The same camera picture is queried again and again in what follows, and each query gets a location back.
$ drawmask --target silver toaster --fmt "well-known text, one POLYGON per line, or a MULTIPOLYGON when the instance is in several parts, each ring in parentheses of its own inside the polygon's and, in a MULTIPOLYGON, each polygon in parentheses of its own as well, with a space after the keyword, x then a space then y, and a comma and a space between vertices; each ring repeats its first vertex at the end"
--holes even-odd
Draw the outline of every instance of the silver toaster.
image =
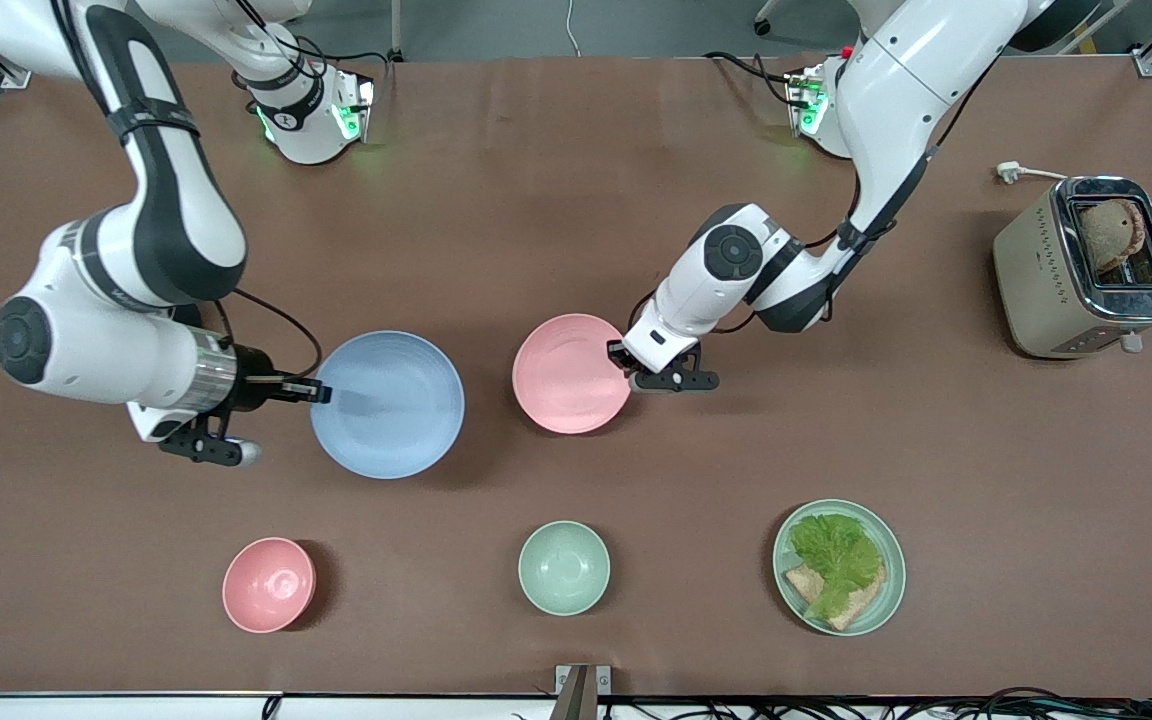
POLYGON ((1119 343, 1142 350, 1152 327, 1152 202, 1129 179, 1056 182, 993 241, 998 290, 1021 350, 1036 357, 1084 357, 1119 343), (1092 263, 1081 211, 1128 200, 1144 219, 1139 250, 1115 268, 1092 263))

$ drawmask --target floor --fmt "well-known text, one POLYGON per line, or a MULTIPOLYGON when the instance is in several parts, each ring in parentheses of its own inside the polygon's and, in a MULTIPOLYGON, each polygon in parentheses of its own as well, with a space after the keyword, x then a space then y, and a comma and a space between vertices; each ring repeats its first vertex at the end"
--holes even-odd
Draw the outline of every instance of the floor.
MULTIPOLYGON (((838 50, 854 40, 855 13, 846 0, 787 0, 772 32, 755 36, 763 0, 573 0, 571 30, 585 55, 695 56, 711 50, 737 55, 790 55, 838 50)), ((488 60, 570 55, 562 0, 407 0, 402 50, 408 61, 488 60)), ((296 32, 326 53, 389 47, 389 0, 317 0, 296 32)), ((192 38, 156 26, 175 63, 215 61, 192 38)), ((1097 36, 1107 53, 1124 51, 1152 31, 1152 0, 1134 3, 1097 36)))

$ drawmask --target green plate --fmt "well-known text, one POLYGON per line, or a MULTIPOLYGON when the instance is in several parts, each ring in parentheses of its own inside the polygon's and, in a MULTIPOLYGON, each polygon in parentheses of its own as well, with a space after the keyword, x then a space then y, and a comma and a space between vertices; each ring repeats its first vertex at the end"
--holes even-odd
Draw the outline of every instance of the green plate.
POLYGON ((776 575, 776 588, 780 588, 786 605, 790 606, 790 611, 794 611, 795 615, 820 632, 840 635, 840 637, 863 635, 881 628, 882 623, 896 614, 901 598, 905 597, 905 553, 901 552, 895 533, 892 532, 890 528, 887 528, 887 523, 882 523, 878 515, 865 507, 846 500, 817 500, 793 511, 781 525, 781 532, 776 533, 776 543, 772 546, 772 573, 776 575), (823 619, 809 619, 806 616, 809 602, 803 600, 799 591, 796 591, 794 585, 785 578, 787 571, 803 564, 803 559, 794 552, 794 544, 790 543, 790 530, 801 520, 812 518, 817 515, 846 515, 848 518, 858 520, 865 535, 878 546, 878 553, 882 555, 882 563, 887 566, 887 582, 884 582, 882 588, 878 589, 878 597, 861 613, 859 617, 847 626, 843 632, 831 628, 823 619))
POLYGON ((571 520, 531 533, 518 553, 518 583, 532 605, 551 615, 594 607, 612 578, 612 559, 594 530, 571 520))

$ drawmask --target pink bowl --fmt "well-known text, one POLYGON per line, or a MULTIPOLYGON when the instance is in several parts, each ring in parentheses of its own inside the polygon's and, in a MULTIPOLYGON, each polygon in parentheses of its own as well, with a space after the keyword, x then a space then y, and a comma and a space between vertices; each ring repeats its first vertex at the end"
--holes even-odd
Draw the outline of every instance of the pink bowl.
POLYGON ((560 314, 522 342, 513 359, 513 395, 541 429, 578 434, 599 429, 630 397, 626 373, 607 359, 621 333, 592 314, 560 314))
POLYGON ((248 632, 282 630, 314 597, 314 562, 294 541, 265 538, 248 544, 225 570, 225 615, 248 632))

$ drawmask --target table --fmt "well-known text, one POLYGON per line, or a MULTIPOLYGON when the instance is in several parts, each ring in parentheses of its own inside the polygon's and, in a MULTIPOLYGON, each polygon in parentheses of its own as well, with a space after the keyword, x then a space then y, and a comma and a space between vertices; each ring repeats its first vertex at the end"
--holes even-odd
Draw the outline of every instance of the table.
MULTIPOLYGON (((553 665, 600 661, 626 694, 1152 696, 1152 331, 1139 356, 1025 359, 990 260, 1047 188, 998 184, 998 161, 1152 192, 1152 81, 1130 59, 1000 61, 834 323, 713 338, 719 392, 631 397, 590 437, 513 401, 535 325, 624 323, 727 202, 806 240, 846 211, 850 165, 793 138, 757 78, 707 60, 401 65, 374 143, 312 168, 265 145, 227 68, 179 82, 247 227, 243 286, 328 348, 429 338, 465 381, 465 429, 427 473, 384 483, 334 465, 305 407, 270 406, 233 425, 259 465, 197 467, 138 444, 122 407, 0 373, 0 691, 532 692, 553 665), (820 497, 904 544, 904 605, 867 637, 810 632, 773 588, 778 525, 820 497), (613 556, 579 617, 517 588, 521 544, 559 518, 613 556), (311 541, 321 592, 296 632, 243 634, 220 578, 273 535, 311 541)), ((131 192, 77 86, 5 94, 0 302, 51 228, 131 192)), ((276 318, 228 308, 240 342, 306 361, 276 318)))

